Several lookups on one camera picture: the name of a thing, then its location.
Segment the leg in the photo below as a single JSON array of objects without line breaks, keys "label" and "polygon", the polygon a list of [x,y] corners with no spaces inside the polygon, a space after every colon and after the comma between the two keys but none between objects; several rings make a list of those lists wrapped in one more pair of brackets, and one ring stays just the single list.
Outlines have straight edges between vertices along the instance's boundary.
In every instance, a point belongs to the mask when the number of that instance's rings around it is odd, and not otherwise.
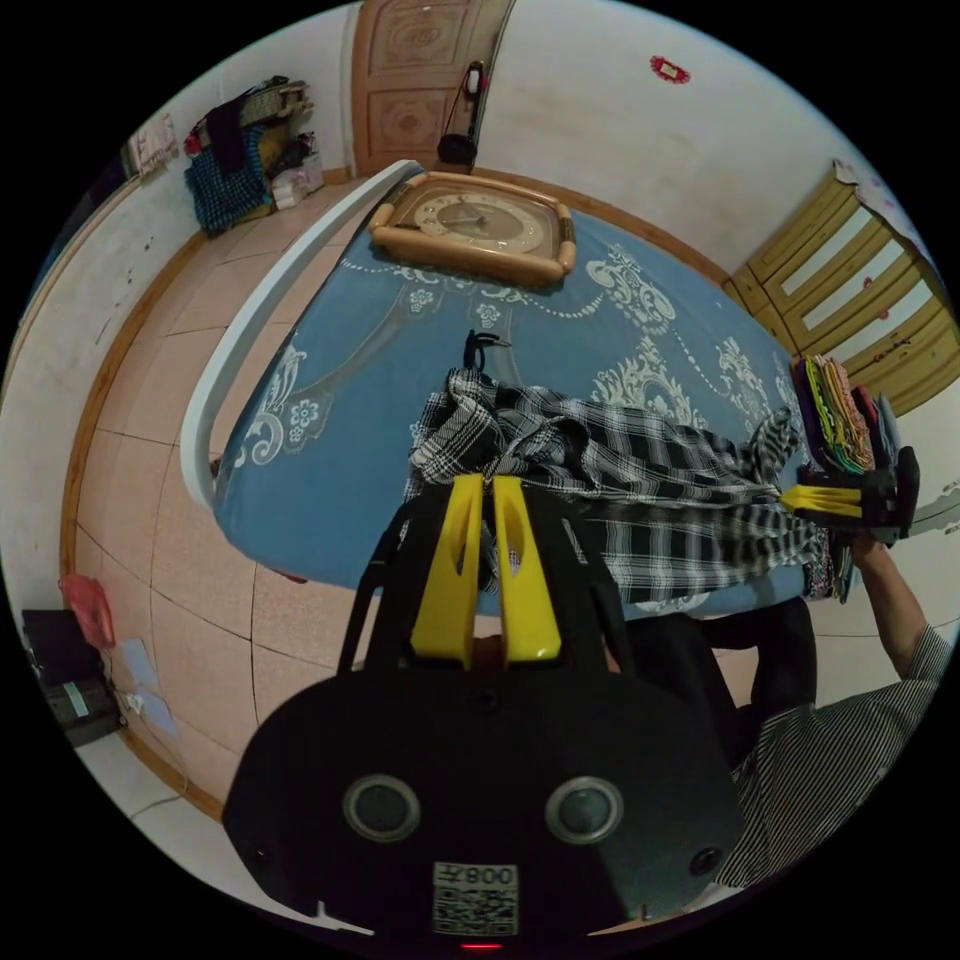
[{"label": "leg", "polygon": [[802,597],[701,626],[714,649],[757,648],[751,704],[759,720],[816,701],[817,643]]},{"label": "leg", "polygon": [[736,705],[700,629],[683,614],[631,620],[627,639],[637,677],[679,697],[712,730],[731,768],[753,746]]}]

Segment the blue bedsheet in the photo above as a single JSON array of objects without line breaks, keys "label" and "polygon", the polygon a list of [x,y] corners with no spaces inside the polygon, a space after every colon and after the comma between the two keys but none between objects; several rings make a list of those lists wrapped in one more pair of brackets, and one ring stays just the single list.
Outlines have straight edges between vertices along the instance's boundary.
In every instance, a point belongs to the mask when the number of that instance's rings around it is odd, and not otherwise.
[{"label": "blue bedsheet", "polygon": [[[400,265],[365,225],[314,296],[240,417],[217,483],[227,539],[266,566],[355,587],[397,509],[410,428],[459,366],[471,328],[486,372],[574,396],[642,404],[746,440],[789,405],[803,432],[789,355],[720,290],[668,254],[574,214],[575,272],[543,292]],[[783,483],[795,482],[801,451]],[[732,613],[798,596],[800,567],[637,610]],[[498,612],[481,597],[480,613]]]}]

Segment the clock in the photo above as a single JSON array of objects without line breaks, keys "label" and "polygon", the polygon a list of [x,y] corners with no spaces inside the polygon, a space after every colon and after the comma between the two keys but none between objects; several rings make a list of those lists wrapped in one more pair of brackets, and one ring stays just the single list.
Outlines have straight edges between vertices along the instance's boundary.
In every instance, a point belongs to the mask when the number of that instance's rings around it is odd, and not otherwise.
[{"label": "clock", "polygon": [[421,173],[374,213],[375,244],[406,263],[542,287],[573,270],[570,211],[533,190],[455,173]]}]

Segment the hand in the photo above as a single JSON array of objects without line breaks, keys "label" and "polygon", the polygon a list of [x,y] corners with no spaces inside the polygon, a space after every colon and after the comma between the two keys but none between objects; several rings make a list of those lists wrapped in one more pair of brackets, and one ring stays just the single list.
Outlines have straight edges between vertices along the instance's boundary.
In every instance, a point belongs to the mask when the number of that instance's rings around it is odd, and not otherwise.
[{"label": "hand", "polygon": [[861,531],[854,537],[850,552],[854,566],[863,571],[873,567],[886,554],[887,548],[873,534]]}]

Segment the plaid shirt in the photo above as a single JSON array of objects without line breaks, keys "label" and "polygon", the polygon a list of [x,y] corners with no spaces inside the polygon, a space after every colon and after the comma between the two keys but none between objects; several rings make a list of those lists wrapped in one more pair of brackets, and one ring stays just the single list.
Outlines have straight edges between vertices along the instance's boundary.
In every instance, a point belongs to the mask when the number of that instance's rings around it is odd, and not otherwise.
[{"label": "plaid shirt", "polygon": [[[817,528],[779,503],[799,443],[786,409],[738,446],[641,408],[452,370],[414,427],[404,501],[459,474],[521,477],[579,504],[625,603],[669,600],[816,557]],[[497,590],[487,524],[480,588]]]}]

